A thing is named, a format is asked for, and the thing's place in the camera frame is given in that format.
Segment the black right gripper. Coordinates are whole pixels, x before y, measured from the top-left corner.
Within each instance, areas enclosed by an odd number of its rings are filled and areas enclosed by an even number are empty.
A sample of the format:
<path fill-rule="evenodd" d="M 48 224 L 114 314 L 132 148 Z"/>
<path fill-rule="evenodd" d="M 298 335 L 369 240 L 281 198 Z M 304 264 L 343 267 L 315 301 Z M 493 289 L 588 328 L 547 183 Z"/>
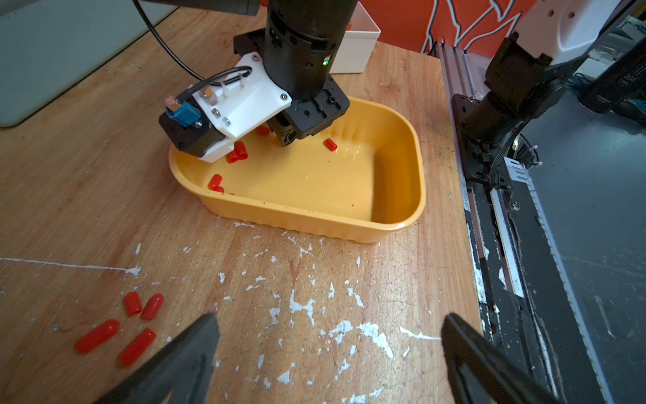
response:
<path fill-rule="evenodd" d="M 234 52 L 258 52 L 269 78 L 292 99 L 268 120 L 282 146 L 331 126 L 350 101 L 330 74 L 351 20 L 349 1 L 270 1 L 262 30 L 237 35 Z"/>

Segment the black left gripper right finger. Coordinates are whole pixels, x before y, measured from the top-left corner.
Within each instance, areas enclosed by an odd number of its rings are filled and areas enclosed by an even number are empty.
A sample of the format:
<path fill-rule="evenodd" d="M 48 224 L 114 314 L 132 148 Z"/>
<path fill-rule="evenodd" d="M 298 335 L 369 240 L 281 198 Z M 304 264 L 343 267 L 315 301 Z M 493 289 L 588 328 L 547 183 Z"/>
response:
<path fill-rule="evenodd" d="M 456 313 L 441 330 L 447 378 L 456 403 L 557 403 Z"/>

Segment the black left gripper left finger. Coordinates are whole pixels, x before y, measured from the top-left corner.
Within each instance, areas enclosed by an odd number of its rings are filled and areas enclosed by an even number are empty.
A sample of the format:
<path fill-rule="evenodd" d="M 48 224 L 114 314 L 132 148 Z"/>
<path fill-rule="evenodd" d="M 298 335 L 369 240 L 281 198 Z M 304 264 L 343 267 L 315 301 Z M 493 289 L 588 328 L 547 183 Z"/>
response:
<path fill-rule="evenodd" d="M 220 328 L 208 312 L 97 403 L 204 403 Z"/>

